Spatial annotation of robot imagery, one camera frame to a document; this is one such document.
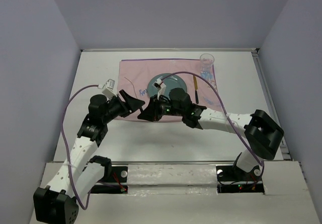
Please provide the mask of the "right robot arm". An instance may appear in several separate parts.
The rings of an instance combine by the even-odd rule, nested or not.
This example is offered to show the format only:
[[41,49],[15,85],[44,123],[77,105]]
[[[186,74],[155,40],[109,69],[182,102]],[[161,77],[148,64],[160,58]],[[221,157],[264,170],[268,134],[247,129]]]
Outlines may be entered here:
[[240,153],[232,166],[232,175],[242,180],[248,175],[254,182],[261,180],[264,161],[273,160],[284,137],[284,130],[263,110],[252,114],[232,114],[216,111],[192,102],[181,88],[172,89],[168,97],[154,95],[138,119],[157,122],[163,116],[178,116],[189,128],[219,130],[234,133],[246,150]]

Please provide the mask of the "clear plastic cup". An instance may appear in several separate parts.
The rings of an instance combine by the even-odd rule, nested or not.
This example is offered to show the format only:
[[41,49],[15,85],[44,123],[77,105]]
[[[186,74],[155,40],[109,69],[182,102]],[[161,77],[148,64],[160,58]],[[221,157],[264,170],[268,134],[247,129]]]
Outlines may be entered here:
[[209,53],[204,53],[200,56],[199,60],[201,77],[207,81],[213,80],[213,64],[215,61],[214,56]]

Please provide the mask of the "gold knife black handle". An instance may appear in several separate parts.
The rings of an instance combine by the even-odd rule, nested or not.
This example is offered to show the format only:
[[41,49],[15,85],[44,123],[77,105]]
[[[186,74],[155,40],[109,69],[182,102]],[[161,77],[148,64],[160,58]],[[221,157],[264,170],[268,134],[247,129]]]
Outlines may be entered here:
[[194,82],[194,89],[195,89],[195,101],[196,101],[196,104],[199,104],[198,83],[195,75],[193,75],[193,82]]

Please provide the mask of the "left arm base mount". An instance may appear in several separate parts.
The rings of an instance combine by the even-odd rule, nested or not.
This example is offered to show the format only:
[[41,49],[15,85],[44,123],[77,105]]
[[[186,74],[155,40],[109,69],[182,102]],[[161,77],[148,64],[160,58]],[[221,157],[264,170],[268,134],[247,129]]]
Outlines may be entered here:
[[92,194],[127,194],[128,167],[112,166],[111,174],[104,176],[91,189]]

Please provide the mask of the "teal round plate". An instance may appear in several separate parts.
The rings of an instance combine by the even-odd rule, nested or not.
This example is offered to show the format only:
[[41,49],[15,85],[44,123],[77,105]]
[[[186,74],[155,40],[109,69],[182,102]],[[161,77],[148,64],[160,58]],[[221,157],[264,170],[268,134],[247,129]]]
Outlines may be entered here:
[[[157,89],[153,86],[154,82],[158,79],[158,78],[163,78],[168,76],[170,73],[161,73],[158,74],[156,76],[154,76],[148,83],[147,85],[147,96],[151,97],[157,94]],[[165,79],[164,81],[165,85],[166,85],[166,91],[165,91],[165,96],[168,97],[170,90],[174,89],[174,88],[181,88],[183,89],[186,93],[188,92],[188,88],[186,83],[184,82],[184,80],[179,77],[178,75],[173,75],[170,76],[168,78]]]

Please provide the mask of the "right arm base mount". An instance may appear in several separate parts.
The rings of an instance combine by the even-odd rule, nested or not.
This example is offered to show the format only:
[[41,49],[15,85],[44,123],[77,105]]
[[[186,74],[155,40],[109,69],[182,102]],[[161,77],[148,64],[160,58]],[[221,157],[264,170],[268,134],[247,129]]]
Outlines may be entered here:
[[250,172],[233,165],[219,165],[217,170],[217,192],[224,193],[264,193],[262,171],[255,166]]

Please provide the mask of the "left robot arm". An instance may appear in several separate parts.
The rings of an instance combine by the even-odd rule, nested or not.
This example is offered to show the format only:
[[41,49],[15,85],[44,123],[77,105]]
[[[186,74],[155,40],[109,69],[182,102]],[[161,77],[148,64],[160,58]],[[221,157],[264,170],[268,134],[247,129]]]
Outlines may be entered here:
[[104,90],[90,98],[89,112],[73,146],[65,145],[66,160],[47,185],[34,192],[37,221],[74,223],[79,210],[88,208],[91,189],[111,177],[111,160],[94,154],[108,132],[108,123],[117,117],[127,117],[144,104],[124,90],[118,94]]

